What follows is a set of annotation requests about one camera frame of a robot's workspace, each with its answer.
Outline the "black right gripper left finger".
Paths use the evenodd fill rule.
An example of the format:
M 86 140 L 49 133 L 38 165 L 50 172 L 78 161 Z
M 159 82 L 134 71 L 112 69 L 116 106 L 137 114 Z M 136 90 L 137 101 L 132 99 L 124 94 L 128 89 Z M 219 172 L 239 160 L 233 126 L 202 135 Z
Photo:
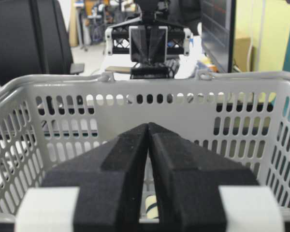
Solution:
M 17 212 L 17 232 L 130 232 L 139 227 L 148 125 L 49 171 Z

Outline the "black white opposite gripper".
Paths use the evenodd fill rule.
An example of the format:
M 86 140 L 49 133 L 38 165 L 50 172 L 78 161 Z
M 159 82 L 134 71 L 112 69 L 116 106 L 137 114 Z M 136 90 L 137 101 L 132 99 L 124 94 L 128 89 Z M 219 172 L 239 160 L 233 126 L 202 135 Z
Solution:
M 106 53 L 129 54 L 133 62 L 162 63 L 167 55 L 189 55 L 191 30 L 166 20 L 129 19 L 107 27 L 105 30 Z

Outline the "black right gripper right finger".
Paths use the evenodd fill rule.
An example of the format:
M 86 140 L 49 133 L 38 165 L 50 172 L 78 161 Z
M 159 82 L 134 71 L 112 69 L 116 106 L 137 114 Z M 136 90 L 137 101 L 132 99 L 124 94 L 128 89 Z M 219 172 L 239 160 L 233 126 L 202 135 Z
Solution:
M 272 191 L 246 166 L 148 125 L 161 223 L 181 232 L 282 232 Z

